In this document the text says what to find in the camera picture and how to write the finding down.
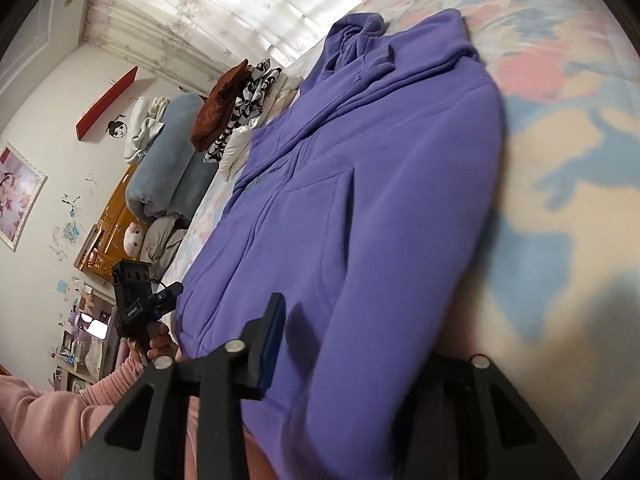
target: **red shelf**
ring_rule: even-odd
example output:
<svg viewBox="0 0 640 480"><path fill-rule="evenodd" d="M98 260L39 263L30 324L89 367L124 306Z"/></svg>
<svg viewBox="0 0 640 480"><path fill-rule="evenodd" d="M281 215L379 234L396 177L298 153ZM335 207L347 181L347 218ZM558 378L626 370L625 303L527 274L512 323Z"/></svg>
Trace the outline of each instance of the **red shelf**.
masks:
<svg viewBox="0 0 640 480"><path fill-rule="evenodd" d="M100 116L107 111L113 102L120 97L124 91L133 85L133 82L136 80L136 74L138 73L138 67L133 67L132 70L127 72L123 78L121 78L115 85L109 88L105 94L98 99L95 104L89 108L89 111L82 116L82 119L76 124L76 134L78 135L78 140L82 140L82 138L86 135L86 133L91 129L91 127L95 124Z"/></svg>

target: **white blanket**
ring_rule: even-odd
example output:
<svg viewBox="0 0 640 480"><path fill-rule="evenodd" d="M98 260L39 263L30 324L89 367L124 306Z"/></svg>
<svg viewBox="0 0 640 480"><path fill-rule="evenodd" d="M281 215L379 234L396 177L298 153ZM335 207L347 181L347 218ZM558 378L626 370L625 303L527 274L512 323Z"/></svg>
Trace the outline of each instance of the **white blanket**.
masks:
<svg viewBox="0 0 640 480"><path fill-rule="evenodd" d="M148 146L162 131L164 123L161 123L159 118L164 114L168 104L167 97L155 98L153 101L141 97L136 102L131 112L124 145L124 159L129 164L142 160Z"/></svg>

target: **white plush toy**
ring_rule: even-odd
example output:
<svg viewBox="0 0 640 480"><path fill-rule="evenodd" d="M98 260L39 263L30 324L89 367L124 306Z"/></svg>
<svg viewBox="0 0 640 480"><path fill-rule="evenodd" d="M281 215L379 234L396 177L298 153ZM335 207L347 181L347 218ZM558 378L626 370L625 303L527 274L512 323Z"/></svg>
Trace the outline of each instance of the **white plush toy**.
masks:
<svg viewBox="0 0 640 480"><path fill-rule="evenodd" d="M144 240L144 229L138 224L131 222L124 233L124 251L132 258L139 257Z"/></svg>

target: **wall decal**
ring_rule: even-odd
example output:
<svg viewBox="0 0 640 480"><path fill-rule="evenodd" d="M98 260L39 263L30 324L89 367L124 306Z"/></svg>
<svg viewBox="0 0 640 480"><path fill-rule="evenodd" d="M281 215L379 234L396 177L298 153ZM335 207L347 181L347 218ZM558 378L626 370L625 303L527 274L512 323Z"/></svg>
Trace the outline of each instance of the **wall decal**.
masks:
<svg viewBox="0 0 640 480"><path fill-rule="evenodd" d="M58 288L56 289L60 294L65 294L66 293L66 288L69 286L69 284L67 282L64 282L63 280L60 280L58 282Z"/></svg>
<svg viewBox="0 0 640 480"><path fill-rule="evenodd" d="M98 181L95 179L94 174L92 172L87 173L84 181L89 184L89 195L93 196L95 189L98 187Z"/></svg>
<svg viewBox="0 0 640 480"><path fill-rule="evenodd" d="M80 196L69 196L65 193L60 200L63 204L71 206L71 210L69 211L69 216L71 216L71 218L75 218L76 216L76 202L78 202L80 198Z"/></svg>
<svg viewBox="0 0 640 480"><path fill-rule="evenodd" d="M124 119L126 116L119 115L113 121L109 121L107 125L107 131L114 139L119 139L127 135L127 125L120 119Z"/></svg>
<svg viewBox="0 0 640 480"><path fill-rule="evenodd" d="M84 232L84 227L77 221L68 222L64 227L54 227L51 233L53 243L49 248L56 254L61 262L68 258L71 245L75 244Z"/></svg>

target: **white curtain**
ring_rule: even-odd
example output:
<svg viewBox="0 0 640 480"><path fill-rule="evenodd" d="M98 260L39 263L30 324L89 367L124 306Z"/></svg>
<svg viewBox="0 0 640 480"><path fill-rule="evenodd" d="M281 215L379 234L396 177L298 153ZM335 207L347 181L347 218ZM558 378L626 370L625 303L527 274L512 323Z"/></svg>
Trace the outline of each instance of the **white curtain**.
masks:
<svg viewBox="0 0 640 480"><path fill-rule="evenodd" d="M364 0L91 0L85 37L187 89L208 93L244 58L283 67Z"/></svg>

